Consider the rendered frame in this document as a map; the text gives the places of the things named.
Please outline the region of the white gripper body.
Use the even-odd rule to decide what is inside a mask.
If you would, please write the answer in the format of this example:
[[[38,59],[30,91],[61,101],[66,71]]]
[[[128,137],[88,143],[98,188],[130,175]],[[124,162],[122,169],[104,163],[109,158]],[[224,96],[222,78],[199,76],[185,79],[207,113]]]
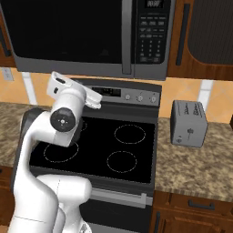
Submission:
[[[73,81],[72,84],[72,108],[83,108],[89,106],[94,109],[101,108],[102,96],[91,88],[82,85],[79,82]]]

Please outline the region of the black microwave door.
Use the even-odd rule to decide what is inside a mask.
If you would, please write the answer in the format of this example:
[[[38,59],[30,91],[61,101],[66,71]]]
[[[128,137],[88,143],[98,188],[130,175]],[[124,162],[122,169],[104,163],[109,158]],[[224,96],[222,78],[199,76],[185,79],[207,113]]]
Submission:
[[[122,72],[122,0],[0,0],[19,71]]]

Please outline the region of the black and steel microwave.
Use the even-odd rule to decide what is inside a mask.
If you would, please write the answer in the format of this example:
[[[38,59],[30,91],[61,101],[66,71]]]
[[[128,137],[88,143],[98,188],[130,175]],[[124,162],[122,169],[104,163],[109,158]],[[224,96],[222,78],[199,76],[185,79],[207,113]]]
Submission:
[[[131,76],[164,80],[176,0],[133,0]]]

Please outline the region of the black oven door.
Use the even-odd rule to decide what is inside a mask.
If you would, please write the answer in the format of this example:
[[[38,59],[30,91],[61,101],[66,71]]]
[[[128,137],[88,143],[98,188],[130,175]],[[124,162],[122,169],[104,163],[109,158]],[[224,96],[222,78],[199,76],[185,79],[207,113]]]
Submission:
[[[149,233],[152,207],[136,208],[89,199],[80,212],[92,233]]]

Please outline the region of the wooden cupboard door, dark panel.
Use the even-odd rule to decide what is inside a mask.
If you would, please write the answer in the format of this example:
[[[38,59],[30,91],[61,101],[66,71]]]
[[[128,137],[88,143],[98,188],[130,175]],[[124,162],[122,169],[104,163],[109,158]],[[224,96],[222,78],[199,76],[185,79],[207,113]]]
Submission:
[[[176,66],[184,4],[190,9]],[[233,0],[176,0],[167,75],[233,81]]]

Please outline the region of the wooden base cupboard door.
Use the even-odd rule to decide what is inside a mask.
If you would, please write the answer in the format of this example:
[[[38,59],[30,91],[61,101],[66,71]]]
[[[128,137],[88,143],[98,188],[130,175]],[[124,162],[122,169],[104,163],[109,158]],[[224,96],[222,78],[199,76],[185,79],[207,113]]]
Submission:
[[[154,233],[158,211],[158,233],[233,233],[233,219],[168,208],[153,209],[149,233]]]

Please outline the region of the black and steel stove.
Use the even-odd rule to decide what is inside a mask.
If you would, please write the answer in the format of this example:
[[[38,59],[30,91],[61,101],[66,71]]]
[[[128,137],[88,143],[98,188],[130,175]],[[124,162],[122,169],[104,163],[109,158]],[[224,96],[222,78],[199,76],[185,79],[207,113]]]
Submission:
[[[30,171],[35,176],[85,177],[93,188],[146,193],[153,198],[162,87],[105,79],[77,81],[103,96],[101,108],[83,110],[83,128],[73,146],[38,143],[31,154]],[[157,97],[155,103],[150,101],[152,96]]]

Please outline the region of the grey toaster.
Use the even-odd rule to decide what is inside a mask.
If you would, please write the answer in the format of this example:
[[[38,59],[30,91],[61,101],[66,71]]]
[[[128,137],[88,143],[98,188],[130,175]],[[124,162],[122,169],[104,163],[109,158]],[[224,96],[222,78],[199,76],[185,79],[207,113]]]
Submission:
[[[208,129],[201,102],[174,100],[170,117],[170,141],[173,145],[202,147]]]

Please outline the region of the wooden base cupboard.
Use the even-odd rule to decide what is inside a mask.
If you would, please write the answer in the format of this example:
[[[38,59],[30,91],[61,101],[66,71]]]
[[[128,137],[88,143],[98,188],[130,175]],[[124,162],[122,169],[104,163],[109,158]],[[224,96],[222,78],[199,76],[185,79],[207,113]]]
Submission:
[[[14,213],[15,200],[10,190],[12,168],[0,166],[0,225],[8,226]]]

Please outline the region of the wooden drawer front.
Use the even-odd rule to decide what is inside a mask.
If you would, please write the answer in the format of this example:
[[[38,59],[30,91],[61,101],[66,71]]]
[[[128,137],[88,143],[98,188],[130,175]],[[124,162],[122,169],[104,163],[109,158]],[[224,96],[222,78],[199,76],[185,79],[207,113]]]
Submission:
[[[191,208],[188,206],[187,202],[192,199],[195,203],[208,205],[209,203],[215,203],[215,210],[206,210],[201,208]],[[162,208],[171,208],[176,210],[184,210],[187,212],[193,213],[205,213],[205,214],[213,214],[217,216],[224,216],[228,218],[233,218],[233,203],[225,202],[214,199],[207,198],[198,198],[185,196],[181,194],[168,193],[162,191],[154,192],[154,206],[162,207]]]

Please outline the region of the white wall socket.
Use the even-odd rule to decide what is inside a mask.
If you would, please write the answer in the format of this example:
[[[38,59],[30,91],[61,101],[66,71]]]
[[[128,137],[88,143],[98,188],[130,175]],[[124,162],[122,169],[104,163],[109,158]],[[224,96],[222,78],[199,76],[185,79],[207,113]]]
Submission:
[[[3,67],[2,74],[4,76],[4,80],[6,80],[6,81],[13,81],[14,80],[11,69],[9,67]]]

